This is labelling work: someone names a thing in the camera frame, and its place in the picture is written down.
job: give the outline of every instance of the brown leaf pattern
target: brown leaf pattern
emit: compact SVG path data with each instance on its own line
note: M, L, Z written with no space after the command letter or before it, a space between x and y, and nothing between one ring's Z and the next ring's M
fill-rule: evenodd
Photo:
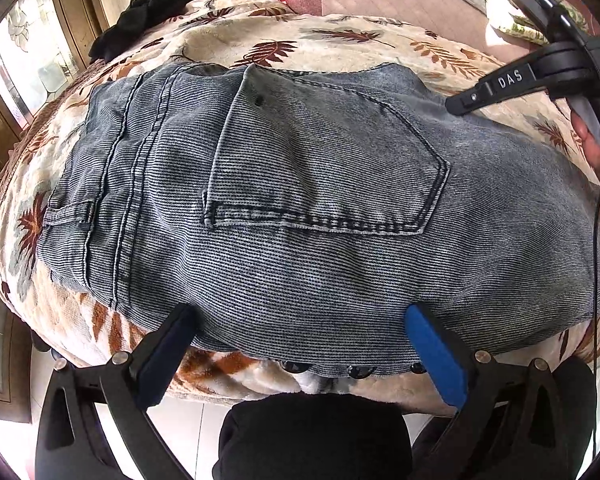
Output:
M156 45L160 45L160 42L164 40L164 38L158 38L157 40L153 40L149 43L147 43L146 45L143 45L140 47L140 50L144 49L144 48L149 48L150 46L156 46Z
M249 16L282 16L283 14L289 14L289 11L280 7L265 7L250 12Z
M289 52L293 52L297 47L296 41L267 41L253 45L248 54L242 56L241 60L236 61L232 68L245 66L255 63L260 66L271 67L270 62L282 63L282 57L288 57Z
M36 246L42 234L42 220L46 211L46 205L42 205L44 199L45 193L36 193L31 209L26 210L18 219L18 227L24 230L24 236L19 245L19 256L26 259L31 270L36 263Z
M591 364L593 362L593 329L594 323L590 322L581 343L578 345L578 348L576 348L574 353L574 355L577 355L577 357L582 359L587 364ZM600 358L600 316L598 317L598 348L595 350L596 355Z
M107 68L98 79L96 79L96 81L94 81L92 84L89 84L87 86L84 86L83 88L80 89L80 91L78 92L79 96L84 96L82 99L80 99L79 101L76 101L75 103L71 103L70 105L67 106L67 110L69 108L74 108L77 106L86 106L87 104L89 104L89 97L91 95L91 91L96 88L96 86L105 83L105 82L110 82L110 81L117 81L118 79L122 78L122 77L126 77L129 75L129 73L131 72L131 69L139 64L142 64L142 61L129 61L127 62L127 59L123 59L120 62L115 63L114 65L110 66L109 68Z
M467 48L461 48L460 52L462 52L465 56L467 56L467 59L471 59L472 61L485 61L487 63L491 63L491 64L494 64L497 66L502 66L501 62L499 62L495 58L493 58L491 56L487 56L486 54L483 54L481 52L475 52L475 51L469 50Z
M574 145L576 146L576 148L578 150L580 150L580 152L582 154L584 154L584 149L582 147L582 139L580 138L580 136L574 132L573 130L571 130L571 140L573 140Z
M224 18L226 15L231 13L234 10L233 7L227 7L225 9L212 10L211 12L206 13L205 16L199 16L194 18L190 22L185 22L178 27L178 30L187 30L193 27L199 27L200 25L208 25L219 18Z
M107 332L107 319L110 319L110 326ZM95 302L91 313L91 328L93 337L96 341L106 335L107 350L110 354L121 350L134 350L145 336L145 332L133 323L128 325L129 341L125 341L125 331L123 330L123 317L119 312L111 312L105 305ZM256 360L246 357L240 352L220 353L208 352L189 348L184 355L180 367L174 377L177 384L185 384L187 388L192 388L205 395L217 395L209 386L213 381L229 381L231 375L246 370L255 363Z
M395 18L364 18L369 23L375 23L376 25L395 25L396 27L402 27L403 25L409 25L413 27L409 22L401 22Z
M542 122L535 121L533 122L533 127L540 133L549 137L552 145L556 148L560 148L565 155L568 154L569 147L567 143L564 142L560 127L556 123L550 120L544 120Z
M412 41L410 45L414 47L416 52L421 51L421 56L430 56L434 64L439 62L442 68L449 67L454 73L461 73L466 79L479 78L485 75L483 70L473 66L467 60L454 56L446 48L435 43L430 43L429 41Z
M2 293L4 294L5 299L9 303L11 303L11 299L9 298L9 295L11 294L11 289L9 288L9 283L2 282L2 285L0 288L2 289Z
M24 152L22 160L25 164L29 164L33 156L43 148L44 146L58 140L58 136L53 135L48 128L40 130L36 135L29 141L27 148Z
M346 28L344 30L326 30L324 28L312 28L310 33L317 34L324 40L355 41L356 43L375 41L376 43L382 43L383 45L395 48L391 44L378 40L378 38L382 36L382 32L375 30L353 30L352 28Z
M564 353L567 351L567 346L569 344L569 330L565 330L558 336L558 341L560 341L560 355L558 359L562 361L562 357Z

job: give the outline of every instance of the black cable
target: black cable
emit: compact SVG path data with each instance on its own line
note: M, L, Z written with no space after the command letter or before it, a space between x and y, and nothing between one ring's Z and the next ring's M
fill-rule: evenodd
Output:
M600 67L593 54L585 48L584 51L593 63L593 68L600 80ZM596 213L593 222L593 377L598 387L598 231L600 227L600 195L596 204ZM596 421L593 425L593 457L596 457L596 437L598 432L598 399L596 398Z

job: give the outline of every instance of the blanket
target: blanket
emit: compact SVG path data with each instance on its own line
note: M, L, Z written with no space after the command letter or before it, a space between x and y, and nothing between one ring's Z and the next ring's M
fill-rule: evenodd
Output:
M172 56L223 66L351 72L384 62L411 68L430 89L452 95L501 63L431 31L382 17L295 15L277 0L197 0L186 12L147 31L138 44L107 65L91 68L65 92L14 150L0 176L0 297L41 337L78 366L106 362L132 350L145 334L119 312L87 294L62 288L36 260L46 201L78 139L97 85L152 70ZM535 142L553 146L592 181L564 103L535 94L480 111ZM552 368L576 353L592 359L592 331L581 323L531 348L498 360L528 364L537 356ZM600 356L600 322L598 325ZM291 375L278 363L239 352L190 348L168 391L173 396L231 404L279 392L352 393L399 403L405 411L448 414L427 374L364 380Z

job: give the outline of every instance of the white tile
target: white tile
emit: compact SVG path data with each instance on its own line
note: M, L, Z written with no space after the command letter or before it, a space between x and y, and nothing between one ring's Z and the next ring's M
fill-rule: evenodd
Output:
M42 414L42 406L40 406L35 399L31 399L31 423L36 428L40 422L40 415Z
M420 432L433 417L431 415L424 415L422 413L410 413L409 415L405 415L403 418L407 424L407 429L409 430L409 439L413 445Z
M198 466L196 480L212 480L211 468L218 461L218 438L224 416L229 408L216 404L205 404L202 411L202 427L198 443Z
M45 402L46 388L49 386L51 372L54 371L54 359L51 352L31 351L31 397L42 406Z
M203 407L201 402L164 397L158 406L147 410L155 429L192 478L196 474Z
M109 447L113 452L113 456L116 457L122 473L131 478L131 480L143 480L142 475L136 467L136 463L131 458L131 455L129 455L128 450L126 450L125 443L122 441L116 423L113 421L109 407L106 404L96 404L96 411L98 412L102 431L104 431L107 437Z
M200 402L164 397L158 406L148 410L149 418L156 430L192 478L196 472L196 453L203 406L204 404ZM120 469L132 480L142 480L142 475L122 441L109 408L105 404L96 404L96 410Z

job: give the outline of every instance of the black fabric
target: black fabric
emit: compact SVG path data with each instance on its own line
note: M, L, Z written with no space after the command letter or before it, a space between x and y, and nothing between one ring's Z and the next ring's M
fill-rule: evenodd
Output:
M279 394L232 407L214 480L399 480L409 432L392 404L349 395Z
M576 478L596 423L596 381L587 364L575 356L555 369L554 379L564 413L569 472Z
M581 359L572 356L554 373L564 415L570 478L576 478L589 446L596 421L596 382L593 372ZM496 408L492 420L504 415L504 406ZM445 432L450 418L434 417L420 432L413 444L413 465L418 468Z
M109 62L122 54L148 28L182 12L191 0L131 0L118 22L99 35L91 45L89 56Z

